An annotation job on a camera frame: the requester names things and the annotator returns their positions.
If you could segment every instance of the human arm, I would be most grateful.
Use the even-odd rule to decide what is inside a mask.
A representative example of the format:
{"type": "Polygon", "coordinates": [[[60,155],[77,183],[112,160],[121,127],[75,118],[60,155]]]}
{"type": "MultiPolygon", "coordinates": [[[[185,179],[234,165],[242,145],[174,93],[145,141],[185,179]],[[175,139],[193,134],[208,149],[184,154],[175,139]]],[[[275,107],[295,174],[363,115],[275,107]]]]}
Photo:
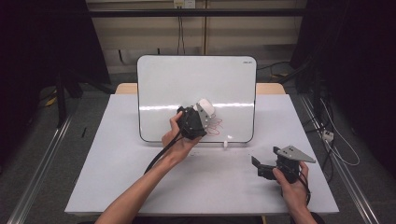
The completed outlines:
{"type": "MultiPolygon", "coordinates": [[[[163,136],[163,146],[177,135],[177,120],[182,112],[170,119],[172,130],[163,136]]],[[[141,206],[161,179],[177,164],[183,161],[201,138],[181,138],[167,150],[155,165],[125,190],[96,220],[96,223],[131,223],[141,206]]]]}
{"type": "MultiPolygon", "coordinates": [[[[300,161],[301,179],[308,178],[308,166],[300,161]]],[[[274,168],[273,173],[282,188],[283,199],[289,209],[290,215],[297,224],[317,223],[306,206],[306,189],[300,181],[290,184],[283,173],[274,168]]]]}

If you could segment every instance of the white object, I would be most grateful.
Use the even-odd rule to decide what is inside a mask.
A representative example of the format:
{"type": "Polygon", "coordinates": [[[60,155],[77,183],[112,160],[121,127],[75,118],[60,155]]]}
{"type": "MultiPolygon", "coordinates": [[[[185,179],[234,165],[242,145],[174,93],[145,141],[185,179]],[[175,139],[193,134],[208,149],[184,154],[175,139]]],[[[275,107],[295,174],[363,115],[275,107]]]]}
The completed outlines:
{"type": "Polygon", "coordinates": [[[201,142],[253,137],[256,61],[245,56],[143,56],[137,62],[140,136],[161,142],[177,109],[207,99],[216,110],[201,142]]]}
{"type": "Polygon", "coordinates": [[[184,0],[184,8],[195,8],[195,0],[184,0]]]}
{"type": "MultiPolygon", "coordinates": [[[[161,147],[138,134],[137,97],[112,95],[65,212],[102,213],[140,176],[161,147]]],[[[150,194],[140,216],[274,215],[288,212],[276,181],[257,176],[251,156],[275,165],[273,147],[293,145],[316,159],[288,95],[258,95],[246,147],[195,147],[150,194]]],[[[338,212],[318,163],[308,163],[310,211],[338,212]]]]}
{"type": "Polygon", "coordinates": [[[326,129],[322,132],[322,139],[329,143],[334,139],[334,133],[327,131],[326,129]]]}
{"type": "MultiPolygon", "coordinates": [[[[213,107],[213,105],[210,104],[208,100],[201,99],[198,104],[202,107],[202,109],[209,117],[211,117],[215,113],[215,107],[213,107]]],[[[195,104],[192,108],[194,108],[194,110],[198,110],[197,104],[195,104]]]]}
{"type": "Polygon", "coordinates": [[[327,116],[329,117],[329,121],[332,123],[332,126],[334,127],[335,131],[340,135],[340,137],[344,140],[344,142],[346,142],[346,144],[347,144],[347,145],[350,147],[350,149],[353,151],[353,153],[354,153],[355,156],[356,156],[357,161],[354,162],[354,163],[352,163],[352,162],[349,162],[349,161],[344,160],[343,157],[339,154],[339,152],[338,152],[336,146],[334,146],[334,148],[335,148],[335,150],[334,150],[334,149],[329,145],[329,149],[330,149],[330,150],[334,153],[334,155],[335,155],[336,157],[338,157],[338,159],[340,159],[343,163],[348,164],[348,165],[351,165],[351,166],[357,166],[357,165],[359,165],[359,164],[361,163],[361,158],[359,157],[358,153],[355,151],[355,149],[353,148],[353,146],[350,145],[350,144],[348,143],[348,141],[344,138],[344,136],[341,135],[340,132],[338,132],[337,128],[335,127],[334,123],[332,122],[332,116],[330,116],[330,113],[329,113],[329,110],[328,110],[327,107],[326,107],[326,104],[323,102],[322,99],[320,99],[320,101],[321,101],[322,104],[324,105],[324,109],[326,110],[327,116]]]}

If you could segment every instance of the black cable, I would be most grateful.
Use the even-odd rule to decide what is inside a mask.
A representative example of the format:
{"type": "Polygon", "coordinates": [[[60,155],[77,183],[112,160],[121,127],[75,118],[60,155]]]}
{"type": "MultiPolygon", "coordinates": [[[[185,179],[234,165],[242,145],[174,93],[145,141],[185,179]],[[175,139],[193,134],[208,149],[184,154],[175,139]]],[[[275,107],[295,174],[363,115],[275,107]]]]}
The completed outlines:
{"type": "Polygon", "coordinates": [[[290,63],[290,62],[278,62],[278,63],[273,63],[273,64],[270,64],[270,65],[267,65],[267,66],[258,68],[257,70],[262,70],[262,69],[265,69],[265,68],[269,68],[269,67],[271,67],[271,66],[274,66],[274,65],[277,65],[277,64],[280,64],[280,63],[290,63]]]}
{"type": "MultiPolygon", "coordinates": [[[[296,8],[297,8],[297,0],[295,0],[295,3],[294,3],[294,9],[296,9],[296,8]]],[[[296,17],[294,17],[294,31],[296,32],[296,35],[298,37],[299,32],[297,32],[296,17]]]]}
{"type": "Polygon", "coordinates": [[[313,117],[312,119],[306,120],[306,121],[302,122],[301,125],[302,125],[303,127],[305,127],[307,124],[309,124],[309,122],[313,121],[314,119],[316,119],[316,118],[313,117]]]}
{"type": "Polygon", "coordinates": [[[334,174],[334,167],[333,167],[333,164],[332,164],[332,159],[330,158],[330,155],[332,154],[332,151],[331,150],[327,150],[326,145],[324,144],[323,140],[321,140],[321,142],[322,142],[322,145],[323,145],[324,149],[326,150],[326,158],[325,158],[325,160],[324,160],[324,162],[323,162],[323,164],[321,165],[320,168],[324,172],[324,168],[326,166],[327,161],[330,162],[330,165],[332,167],[332,169],[331,169],[332,172],[330,174],[329,179],[327,180],[327,183],[330,183],[332,181],[332,177],[333,177],[333,174],[334,174]]]}
{"type": "Polygon", "coordinates": [[[270,79],[268,80],[268,83],[272,81],[272,77],[273,77],[272,66],[273,65],[270,66],[270,79]]]}
{"type": "Polygon", "coordinates": [[[180,27],[181,27],[181,43],[183,44],[183,54],[186,54],[186,49],[184,48],[183,18],[181,17],[180,17],[180,27]]]}
{"type": "Polygon", "coordinates": [[[122,59],[122,54],[121,54],[121,50],[120,50],[120,49],[119,49],[119,58],[120,58],[120,61],[121,61],[122,63],[125,63],[124,60],[122,59]]]}
{"type": "Polygon", "coordinates": [[[168,145],[166,145],[166,147],[163,148],[163,150],[160,151],[160,153],[157,154],[157,156],[154,157],[154,159],[152,159],[151,163],[148,165],[148,168],[146,169],[145,173],[147,173],[153,166],[154,164],[157,162],[157,160],[160,159],[160,157],[169,149],[171,148],[176,141],[180,140],[178,138],[178,136],[181,134],[181,130],[178,131],[177,135],[168,143],[168,145]]]}
{"type": "Polygon", "coordinates": [[[177,55],[178,55],[178,49],[180,49],[180,33],[181,33],[180,17],[177,17],[177,22],[178,22],[178,41],[177,41],[177,55]]]}
{"type": "Polygon", "coordinates": [[[306,190],[306,204],[309,204],[309,202],[311,201],[311,190],[309,190],[308,187],[308,179],[306,178],[306,176],[300,171],[300,174],[304,177],[305,181],[303,181],[299,175],[295,174],[290,168],[289,166],[285,165],[283,162],[279,161],[279,163],[283,166],[286,167],[286,169],[289,170],[289,172],[291,174],[293,174],[294,176],[297,177],[297,179],[303,184],[305,190],[306,190]]]}
{"type": "Polygon", "coordinates": [[[329,124],[331,124],[331,123],[330,123],[330,120],[333,120],[333,119],[332,119],[332,116],[333,116],[333,114],[331,114],[331,117],[328,118],[328,119],[325,121],[324,124],[319,123],[319,124],[318,124],[318,125],[319,125],[318,128],[313,129],[313,130],[305,131],[305,133],[312,133],[312,132],[317,132],[317,131],[322,132],[323,129],[325,129],[327,126],[329,126],[329,124]]]}

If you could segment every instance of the wire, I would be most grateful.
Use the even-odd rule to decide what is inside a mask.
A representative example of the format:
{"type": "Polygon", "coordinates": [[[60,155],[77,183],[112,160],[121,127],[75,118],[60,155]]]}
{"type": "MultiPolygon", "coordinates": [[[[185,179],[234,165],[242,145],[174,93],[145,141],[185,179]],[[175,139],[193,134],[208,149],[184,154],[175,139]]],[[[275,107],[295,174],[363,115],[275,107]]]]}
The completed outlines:
{"type": "Polygon", "coordinates": [[[271,66],[274,66],[274,65],[277,65],[277,64],[280,64],[280,63],[290,63],[290,62],[278,62],[278,63],[273,63],[273,64],[270,64],[270,65],[267,65],[267,66],[258,68],[257,70],[262,70],[262,69],[265,69],[265,68],[269,68],[269,67],[271,67],[271,66]]]}
{"type": "Polygon", "coordinates": [[[293,174],[294,176],[296,176],[297,177],[297,179],[303,184],[303,186],[304,186],[304,188],[305,188],[305,190],[306,190],[306,204],[309,204],[309,202],[311,201],[311,190],[309,190],[309,187],[308,187],[308,179],[306,178],[306,176],[301,172],[301,171],[299,171],[299,173],[303,176],[303,178],[305,179],[305,181],[303,181],[301,178],[300,178],[300,176],[299,175],[297,175],[297,174],[295,174],[290,168],[289,168],[289,166],[287,166],[287,165],[285,165],[283,162],[281,162],[281,161],[278,161],[283,167],[286,167],[286,169],[288,169],[289,170],[289,172],[291,173],[291,174],[293,174]]]}
{"type": "Polygon", "coordinates": [[[274,65],[270,66],[270,79],[268,80],[268,83],[270,83],[272,81],[272,77],[273,77],[272,66],[274,66],[274,65]]]}
{"type": "Polygon", "coordinates": [[[125,63],[124,60],[122,59],[122,54],[120,49],[119,49],[119,58],[121,63],[125,63]]]}
{"type": "Polygon", "coordinates": [[[186,54],[186,49],[184,48],[184,33],[183,33],[183,19],[178,17],[178,41],[177,41],[177,54],[180,49],[180,38],[183,45],[183,54],[186,54]]]}
{"type": "Polygon", "coordinates": [[[178,136],[181,134],[181,130],[178,131],[177,135],[166,145],[166,147],[163,148],[163,150],[160,151],[160,153],[157,154],[157,156],[152,159],[151,163],[148,165],[148,168],[146,169],[145,173],[147,173],[157,162],[157,160],[160,159],[160,157],[169,149],[171,148],[175,142],[177,141],[178,136]]]}
{"type": "Polygon", "coordinates": [[[161,157],[169,148],[171,148],[171,147],[175,144],[175,142],[177,142],[178,140],[184,138],[184,137],[182,136],[182,137],[180,137],[179,139],[177,139],[178,136],[181,134],[182,130],[184,129],[184,126],[186,125],[187,119],[188,119],[188,118],[189,118],[189,113],[186,114],[186,118],[185,118],[185,121],[186,121],[186,122],[184,122],[183,125],[182,125],[182,127],[179,128],[179,130],[178,130],[176,136],[168,143],[168,145],[166,145],[166,146],[163,148],[163,150],[160,151],[160,153],[157,154],[157,156],[154,157],[154,159],[152,159],[152,161],[151,161],[151,163],[148,165],[148,168],[146,169],[145,173],[147,173],[147,172],[155,165],[155,163],[157,162],[157,160],[159,160],[160,157],[161,157]]]}
{"type": "Polygon", "coordinates": [[[319,127],[318,128],[316,128],[316,129],[313,129],[313,130],[308,130],[308,131],[305,131],[305,133],[312,133],[312,132],[317,132],[317,131],[322,131],[323,129],[325,129],[328,125],[330,124],[330,120],[328,119],[328,120],[326,120],[326,123],[324,123],[324,124],[319,124],[319,127]]]}
{"type": "Polygon", "coordinates": [[[177,17],[177,22],[178,22],[178,41],[177,41],[177,55],[178,55],[178,49],[180,49],[180,33],[181,33],[180,17],[177,17]]]}
{"type": "Polygon", "coordinates": [[[334,127],[334,130],[335,130],[335,131],[340,135],[340,137],[346,142],[346,144],[350,147],[350,149],[352,149],[352,151],[353,151],[353,153],[356,155],[356,158],[358,159],[358,161],[355,162],[355,163],[351,163],[351,162],[348,162],[348,161],[344,160],[340,154],[338,154],[336,151],[334,151],[333,147],[334,147],[335,149],[337,149],[335,146],[333,146],[333,147],[330,146],[330,144],[329,144],[329,142],[328,142],[327,140],[323,140],[323,141],[325,141],[325,142],[329,145],[329,148],[330,148],[330,150],[332,151],[332,153],[334,153],[334,155],[335,155],[338,159],[340,159],[343,163],[348,164],[348,165],[351,165],[351,166],[359,165],[359,164],[361,163],[361,158],[359,157],[358,153],[357,153],[357,152],[355,151],[355,149],[348,143],[348,141],[344,138],[344,136],[341,135],[340,132],[338,132],[337,128],[335,127],[334,123],[332,122],[331,115],[330,115],[328,109],[326,108],[326,106],[324,107],[324,109],[326,110],[326,113],[327,113],[327,115],[329,116],[329,121],[332,123],[332,126],[334,127]]]}
{"type": "Polygon", "coordinates": [[[183,44],[183,54],[186,54],[186,49],[184,48],[184,28],[183,28],[183,18],[180,17],[181,26],[181,43],[183,44]]]}
{"type": "MultiPolygon", "coordinates": [[[[297,8],[297,1],[298,1],[298,0],[295,0],[294,9],[297,8]]],[[[298,38],[299,32],[297,31],[296,17],[294,17],[294,31],[296,32],[296,36],[297,36],[297,38],[298,38]]]]}
{"type": "Polygon", "coordinates": [[[327,183],[330,183],[330,182],[332,181],[332,177],[333,177],[333,174],[334,174],[334,166],[333,166],[333,164],[332,164],[332,160],[329,160],[330,155],[332,154],[332,151],[331,151],[331,150],[327,150],[326,145],[324,144],[324,141],[321,141],[321,143],[322,143],[324,149],[326,150],[326,158],[325,158],[325,160],[324,160],[324,162],[323,162],[323,164],[321,165],[320,168],[321,168],[322,171],[324,172],[324,167],[326,166],[327,161],[330,162],[330,165],[332,166],[332,172],[331,172],[331,174],[330,174],[329,179],[327,180],[327,183]]]}

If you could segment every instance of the human hand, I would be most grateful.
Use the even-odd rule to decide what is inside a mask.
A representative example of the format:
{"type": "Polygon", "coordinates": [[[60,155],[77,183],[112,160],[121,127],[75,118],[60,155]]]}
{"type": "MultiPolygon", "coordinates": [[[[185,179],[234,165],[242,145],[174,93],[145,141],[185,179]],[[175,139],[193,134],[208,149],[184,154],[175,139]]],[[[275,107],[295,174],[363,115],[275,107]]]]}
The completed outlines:
{"type": "MultiPolygon", "coordinates": [[[[172,141],[172,139],[175,138],[175,136],[177,136],[179,132],[177,121],[182,115],[183,112],[180,111],[175,116],[170,118],[169,122],[171,124],[171,131],[163,136],[162,142],[164,147],[167,146],[172,141]]],[[[187,157],[187,155],[189,155],[191,149],[198,144],[201,138],[202,137],[197,137],[194,140],[190,140],[188,138],[184,138],[183,136],[179,136],[175,144],[163,154],[163,158],[170,160],[172,166],[180,163],[187,157]]]]}
{"type": "MultiPolygon", "coordinates": [[[[300,161],[300,167],[302,173],[300,178],[307,181],[308,166],[303,161],[300,161]]],[[[279,169],[274,168],[273,173],[277,183],[282,188],[283,199],[286,202],[290,215],[296,223],[316,223],[306,206],[307,192],[301,181],[297,180],[295,183],[290,184],[279,169]]]]}

